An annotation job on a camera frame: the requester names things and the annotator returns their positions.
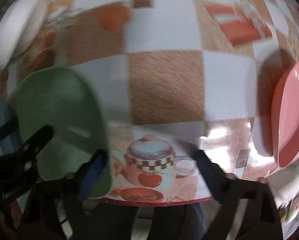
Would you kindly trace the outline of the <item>green plate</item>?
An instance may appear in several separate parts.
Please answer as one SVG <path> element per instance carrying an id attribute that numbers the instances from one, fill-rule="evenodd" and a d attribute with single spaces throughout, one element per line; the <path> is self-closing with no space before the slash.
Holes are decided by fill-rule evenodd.
<path id="1" fill-rule="evenodd" d="M 53 138 L 37 156 L 43 180 L 62 179 L 97 150 L 109 150 L 96 93 L 74 70 L 50 67 L 30 74 L 20 84 L 15 103 L 23 141 L 45 125 L 53 128 Z"/>

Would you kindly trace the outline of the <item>patterned checkered tablecloth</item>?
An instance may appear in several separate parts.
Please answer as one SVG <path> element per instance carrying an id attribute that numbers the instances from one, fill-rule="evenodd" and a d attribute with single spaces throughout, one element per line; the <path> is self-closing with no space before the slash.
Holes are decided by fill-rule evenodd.
<path id="1" fill-rule="evenodd" d="M 0 21 L 15 1 L 0 0 Z M 199 203 L 208 230 L 220 203 L 196 150 L 228 178 L 268 184 L 277 210 L 299 204 L 299 158 L 278 168 L 271 129 L 274 90 L 298 62 L 296 0 L 39 0 L 0 69 L 0 100 L 12 112 L 0 141 L 18 130 L 20 147 L 26 142 L 15 103 L 22 81 L 70 68 L 96 93 L 109 145 L 82 202 L 88 229 L 100 203 Z M 65 211 L 74 174 L 49 181 L 39 174 L 26 192 L 19 239 L 66 239 L 57 206 Z"/>

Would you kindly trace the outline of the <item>pink plate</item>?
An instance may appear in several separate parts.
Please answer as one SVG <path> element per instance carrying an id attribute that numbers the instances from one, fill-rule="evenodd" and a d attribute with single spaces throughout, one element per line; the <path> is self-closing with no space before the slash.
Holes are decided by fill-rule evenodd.
<path id="1" fill-rule="evenodd" d="M 299 158 L 299 62 L 280 78 L 271 104 L 273 154 L 283 169 Z"/>

